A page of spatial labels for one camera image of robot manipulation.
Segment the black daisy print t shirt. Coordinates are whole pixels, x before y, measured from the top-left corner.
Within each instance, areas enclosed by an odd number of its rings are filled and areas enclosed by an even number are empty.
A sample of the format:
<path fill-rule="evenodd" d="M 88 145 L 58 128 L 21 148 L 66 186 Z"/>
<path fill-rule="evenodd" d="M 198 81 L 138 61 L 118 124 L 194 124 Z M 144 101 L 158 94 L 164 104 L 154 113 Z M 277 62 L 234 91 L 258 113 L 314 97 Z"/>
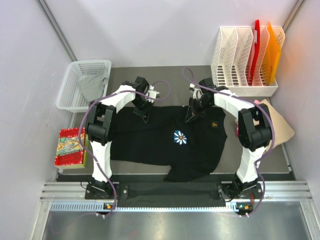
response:
<path fill-rule="evenodd" d="M 113 161 L 170 166 L 169 182 L 188 182 L 212 173 L 225 147 L 225 113 L 209 107 L 205 116 L 186 123 L 187 106 L 152 107 L 147 122 L 124 107 L 115 118 L 110 147 Z"/>

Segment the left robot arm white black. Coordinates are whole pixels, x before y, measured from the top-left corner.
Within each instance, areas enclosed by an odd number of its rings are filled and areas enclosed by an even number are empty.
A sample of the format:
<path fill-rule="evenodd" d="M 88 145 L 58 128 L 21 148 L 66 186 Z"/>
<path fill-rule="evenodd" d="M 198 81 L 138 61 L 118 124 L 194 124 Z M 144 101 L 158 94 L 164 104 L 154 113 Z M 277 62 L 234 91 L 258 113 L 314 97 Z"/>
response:
<path fill-rule="evenodd" d="M 92 148 L 94 167 L 92 177 L 88 180 L 88 193 L 98 194 L 105 199 L 114 193 L 114 187 L 110 182 L 111 143 L 119 111 L 132 102 L 133 113 L 147 123 L 158 94 L 145 78 L 138 76 L 134 82 L 122 83 L 112 96 L 90 104 L 85 132 Z"/>

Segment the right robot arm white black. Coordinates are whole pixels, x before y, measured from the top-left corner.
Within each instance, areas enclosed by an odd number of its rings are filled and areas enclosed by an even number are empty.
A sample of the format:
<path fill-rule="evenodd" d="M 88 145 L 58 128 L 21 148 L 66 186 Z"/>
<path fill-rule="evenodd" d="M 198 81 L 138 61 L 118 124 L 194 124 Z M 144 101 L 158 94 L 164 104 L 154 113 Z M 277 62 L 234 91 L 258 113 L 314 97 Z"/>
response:
<path fill-rule="evenodd" d="M 238 139 L 242 145 L 241 161 L 231 190 L 225 195 L 245 198 L 258 183 L 259 164 L 269 143 L 275 136 L 267 105 L 256 104 L 231 92 L 225 86 L 216 86 L 212 78 L 199 83 L 190 82 L 192 97 L 189 99 L 185 122 L 193 122 L 205 116 L 209 107 L 219 107 L 234 116 L 238 125 Z"/>

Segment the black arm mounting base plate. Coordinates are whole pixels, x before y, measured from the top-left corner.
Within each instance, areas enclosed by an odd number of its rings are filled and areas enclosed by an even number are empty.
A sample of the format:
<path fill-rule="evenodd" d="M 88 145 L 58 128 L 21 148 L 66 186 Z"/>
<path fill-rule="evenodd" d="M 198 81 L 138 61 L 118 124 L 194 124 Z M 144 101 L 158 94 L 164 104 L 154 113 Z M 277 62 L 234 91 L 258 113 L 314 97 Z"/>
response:
<path fill-rule="evenodd" d="M 115 190 L 109 186 L 106 190 L 93 184 L 86 186 L 86 200 L 131 200 L 138 197 L 208 197 L 209 200 L 258 199 L 262 195 L 259 183 L 243 191 L 231 182 L 121 182 L 116 183 Z"/>

